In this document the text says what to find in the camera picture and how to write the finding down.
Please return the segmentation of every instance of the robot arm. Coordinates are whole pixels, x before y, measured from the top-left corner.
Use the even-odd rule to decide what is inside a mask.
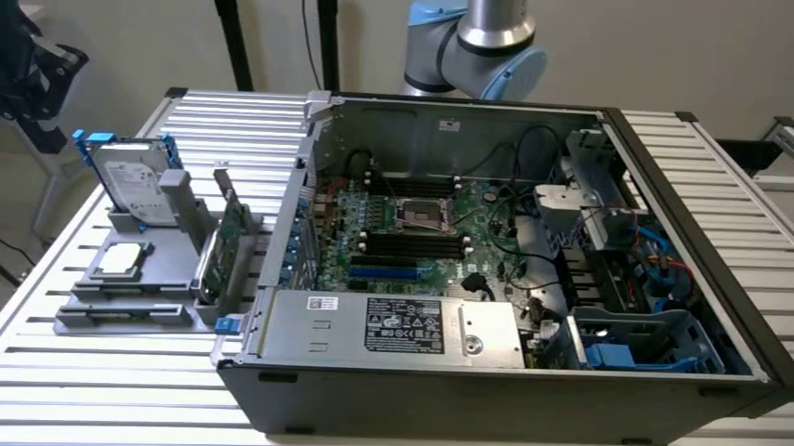
[[[534,37],[526,0],[414,2],[401,93],[433,96],[458,89],[473,98],[525,99],[546,68]]]

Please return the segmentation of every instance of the blue plastic clip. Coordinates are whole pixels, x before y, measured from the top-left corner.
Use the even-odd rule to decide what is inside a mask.
[[[173,169],[185,169],[183,160],[179,157],[179,150],[177,149],[177,139],[166,133],[161,140],[166,144],[166,152],[169,153],[169,167]]]
[[[215,321],[217,335],[239,335],[239,319],[219,318]]]

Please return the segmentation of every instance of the motherboard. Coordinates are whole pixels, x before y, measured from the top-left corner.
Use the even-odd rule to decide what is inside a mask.
[[[331,178],[313,206],[323,253],[317,289],[482,298],[522,308],[526,298],[505,277],[520,260],[496,245],[520,249],[517,189],[456,178]],[[514,271],[517,283],[525,272]],[[488,292],[470,290],[470,276]]]

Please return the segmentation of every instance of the white sticker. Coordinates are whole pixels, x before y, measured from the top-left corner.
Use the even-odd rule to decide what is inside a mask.
[[[119,195],[117,198],[127,211],[153,226],[174,226],[177,219],[159,178],[146,164],[109,161],[105,164],[111,182]]]
[[[440,121],[438,122],[438,129],[442,132],[460,132],[461,131],[461,121]]]
[[[339,307],[339,297],[331,295],[314,295],[309,298],[307,309],[334,310]]]

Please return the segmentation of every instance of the cable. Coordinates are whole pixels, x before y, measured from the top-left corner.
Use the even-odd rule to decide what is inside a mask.
[[[562,138],[560,137],[560,134],[553,129],[553,127],[550,127],[549,125],[533,125],[533,126],[528,127],[524,130],[524,133],[521,133],[520,142],[517,143],[516,160],[513,162],[514,175],[521,171],[521,146],[524,145],[524,141],[526,140],[526,137],[530,135],[530,133],[533,133],[537,130],[546,130],[549,133],[552,133],[553,137],[556,138],[558,152],[562,153],[565,151],[565,143],[562,142]]]
[[[17,246],[14,246],[11,243],[9,243],[6,240],[0,239],[0,243],[3,245],[6,245],[6,247],[9,249],[13,249],[14,251],[17,251],[18,253],[21,253],[23,255],[23,257],[26,258],[26,260],[30,262],[30,264],[35,267],[37,266],[37,262],[34,262],[34,259],[30,258],[30,256],[27,255],[26,250],[23,250],[22,248],[18,248]]]
[[[508,283],[510,283],[510,286],[513,286],[514,288],[522,290],[522,291],[534,291],[534,290],[540,290],[541,288],[546,288],[550,285],[557,285],[561,284],[560,281],[552,281],[545,283],[544,285],[538,285],[538,286],[520,286],[513,282],[513,275],[517,272],[517,269],[520,269],[521,265],[526,263],[526,260],[522,260],[522,262],[520,262],[520,264],[513,267],[513,269],[510,270],[510,273],[508,274],[508,279],[505,280]]]
[[[465,216],[462,216],[461,218],[458,218],[456,221],[453,221],[450,223],[450,226],[456,226],[458,223],[461,223],[464,220],[466,220],[470,216],[473,216],[474,214],[477,214],[480,211],[482,211],[485,208],[477,207],[474,209],[472,209],[472,211],[468,212],[468,214]]]
[[[497,144],[494,146],[494,149],[492,149],[492,152],[486,155],[484,160],[480,163],[477,163],[477,165],[474,165],[474,167],[468,169],[466,172],[464,172],[461,174],[461,177],[466,177],[469,174],[472,174],[472,172],[474,172],[477,169],[480,169],[484,166],[484,164],[488,163],[488,160],[490,160],[494,157],[494,155],[497,154],[497,151],[500,151],[500,149],[502,147],[510,149],[514,153],[517,151],[516,147],[513,147],[513,144],[510,144],[509,142],[501,142],[500,144]]]
[[[648,258],[648,261],[652,264],[661,263],[658,256],[650,256]],[[686,271],[689,277],[690,277],[690,286],[689,286],[689,289],[686,291],[686,298],[689,299],[693,296],[693,294],[696,293],[696,273],[693,272],[693,270],[690,269],[690,267],[688,267],[684,263],[677,262],[676,260],[673,260],[673,257],[668,257],[668,265],[670,265],[672,267],[684,269]]]
[[[517,197],[517,200],[521,200],[522,198],[525,198],[526,196],[529,196],[530,194],[524,194],[520,195]],[[497,216],[497,214],[500,213],[500,210],[502,209],[502,207],[505,206],[505,204],[508,203],[508,199],[504,199],[497,206],[494,206],[494,211],[492,212],[492,215],[488,219],[488,226],[490,227],[492,222],[494,221],[494,217]],[[508,254],[513,254],[514,256],[522,256],[522,257],[537,257],[537,258],[542,258],[544,260],[546,260],[549,263],[552,263],[556,267],[557,267],[557,263],[556,260],[553,258],[550,258],[549,256],[544,256],[541,254],[533,254],[533,253],[524,253],[522,251],[514,251],[512,249],[505,248],[494,239],[494,236],[492,234],[492,231],[488,232],[488,238],[490,240],[492,243],[494,243],[494,246],[497,246],[497,249],[500,249],[504,253]]]
[[[314,83],[321,87],[321,76],[318,76],[318,69],[314,66],[314,56],[311,55],[311,42],[309,41],[309,25],[307,25],[307,0],[301,0],[301,16],[303,17],[303,37],[307,43],[309,64],[311,65],[311,74],[314,74]]]

